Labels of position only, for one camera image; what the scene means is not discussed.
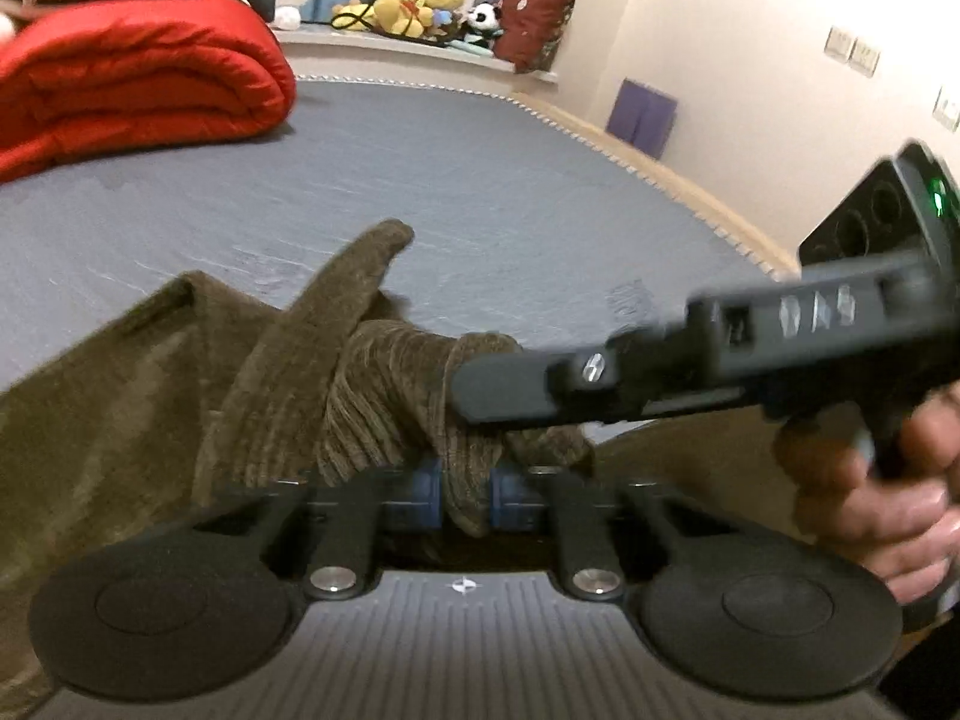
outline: circular cover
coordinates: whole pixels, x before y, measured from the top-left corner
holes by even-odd
[[[798,542],[712,536],[645,589],[659,654],[723,693],[803,702],[859,688],[891,658],[901,609],[872,574]]]
[[[114,700],[165,701],[247,674],[291,617],[282,584],[241,539],[190,532],[66,566],[35,595],[30,634],[61,683]]]

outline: human hand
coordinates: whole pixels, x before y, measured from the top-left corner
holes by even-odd
[[[797,483],[794,520],[822,546],[863,565],[901,604],[922,598],[960,552],[960,383],[923,403],[899,437],[908,476],[882,482],[852,446],[797,425],[774,454]]]

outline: screw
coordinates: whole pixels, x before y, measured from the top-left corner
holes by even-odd
[[[590,359],[587,360],[587,365],[584,365],[584,381],[589,384],[596,384],[603,376],[605,367],[607,367],[607,361],[603,359],[603,355],[600,352],[592,354]]]
[[[607,595],[620,586],[620,576],[603,568],[584,568],[573,575],[573,584],[590,595]]]
[[[357,584],[357,575],[342,565],[325,565],[310,574],[310,584],[323,592],[343,592]]]

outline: folded red blanket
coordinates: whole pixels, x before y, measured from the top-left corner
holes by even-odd
[[[239,0],[114,0],[0,49],[0,182],[83,157],[237,140],[283,122],[296,81]]]

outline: light switch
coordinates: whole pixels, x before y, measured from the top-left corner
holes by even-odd
[[[838,26],[834,26],[827,35],[827,45],[824,46],[824,53],[831,56],[838,62],[846,62],[853,53],[853,44],[856,37],[849,32],[845,32]]]
[[[960,125],[960,97],[946,86],[941,88],[937,97],[937,104],[933,107],[933,118],[947,127],[950,132],[956,132]]]
[[[875,49],[862,40],[856,40],[853,43],[853,53],[850,55],[850,65],[853,69],[871,79],[877,71],[878,63],[880,63],[880,49]]]

